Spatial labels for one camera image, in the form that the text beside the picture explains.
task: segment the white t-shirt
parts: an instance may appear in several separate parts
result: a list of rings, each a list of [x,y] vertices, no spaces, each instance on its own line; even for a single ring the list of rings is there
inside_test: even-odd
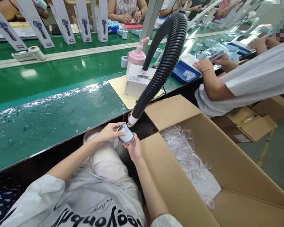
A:
[[[128,178],[119,187],[95,176],[65,184],[44,175],[34,181],[0,222],[0,227],[145,227],[141,203],[134,199]],[[171,215],[156,218],[151,227],[182,227]]]
[[[164,0],[163,5],[161,7],[161,10],[165,10],[165,9],[171,9],[173,6],[176,6],[179,3],[179,0]],[[174,11],[172,14],[178,13],[179,11],[185,11],[186,10],[186,6],[187,6],[188,1],[186,1],[184,3],[184,6],[182,6],[180,9]]]
[[[204,84],[195,92],[199,109],[210,118],[222,116],[237,107],[284,94],[284,43],[228,72],[220,80],[235,98],[211,101]]]

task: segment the hand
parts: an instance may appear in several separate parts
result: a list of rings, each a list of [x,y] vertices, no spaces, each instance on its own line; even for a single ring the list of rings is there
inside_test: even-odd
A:
[[[134,133],[134,141],[130,144],[123,143],[123,146],[127,148],[130,158],[134,164],[137,164],[139,161],[143,160],[140,140],[136,133]]]
[[[228,54],[223,54],[217,59],[213,60],[212,63],[221,65],[221,66],[227,66],[229,64],[232,64],[233,61],[229,58]]]
[[[266,39],[265,38],[259,38],[251,41],[248,45],[254,49],[259,49],[259,48],[266,48],[265,44]]]
[[[124,124],[126,124],[126,122],[109,123],[98,135],[95,136],[94,139],[98,143],[103,143],[111,140],[114,137],[125,136],[125,132],[116,132],[116,130]]]
[[[197,5],[193,7],[193,11],[200,12],[202,10],[202,5]]]
[[[137,23],[141,19],[142,19],[142,12],[139,10],[135,13],[134,20]]]
[[[205,70],[208,69],[214,69],[213,64],[210,62],[208,58],[195,62],[193,66],[201,73],[203,73]]]
[[[129,14],[120,15],[120,21],[123,24],[129,24],[132,21],[132,16]]]

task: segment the cardboard box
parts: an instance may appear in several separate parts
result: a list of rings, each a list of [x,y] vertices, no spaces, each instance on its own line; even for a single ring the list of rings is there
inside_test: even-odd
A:
[[[284,227],[284,191],[197,107],[177,95],[150,104],[145,112],[159,131],[175,124],[190,128],[196,154],[211,162],[222,187],[210,211],[159,132],[141,141],[169,213],[184,227]]]
[[[263,100],[256,104],[252,110],[260,116],[269,115],[273,121],[278,123],[281,120],[284,120],[284,98],[275,96]]]
[[[278,125],[269,117],[261,117],[248,107],[233,109],[212,121],[235,143],[255,142]]]

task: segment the blue tray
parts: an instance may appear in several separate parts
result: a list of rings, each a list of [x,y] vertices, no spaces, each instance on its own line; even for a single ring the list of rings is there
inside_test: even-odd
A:
[[[193,73],[195,73],[195,76],[190,78],[190,79],[186,79],[186,77],[183,75],[185,71],[191,71]],[[196,78],[199,78],[201,76],[201,73],[198,72],[197,70],[195,70],[194,68],[192,68],[191,66],[189,66],[188,64],[186,64],[183,61],[179,61],[178,64],[176,65],[174,71],[171,73],[172,77],[174,77],[177,81],[179,81],[182,84],[188,83]]]

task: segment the gray floor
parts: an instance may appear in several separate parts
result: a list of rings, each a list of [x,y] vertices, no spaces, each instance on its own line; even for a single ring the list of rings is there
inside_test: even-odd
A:
[[[284,190],[284,121],[278,123],[278,126],[271,138],[261,169]],[[257,163],[269,137],[267,134],[257,142],[241,143],[238,146]]]

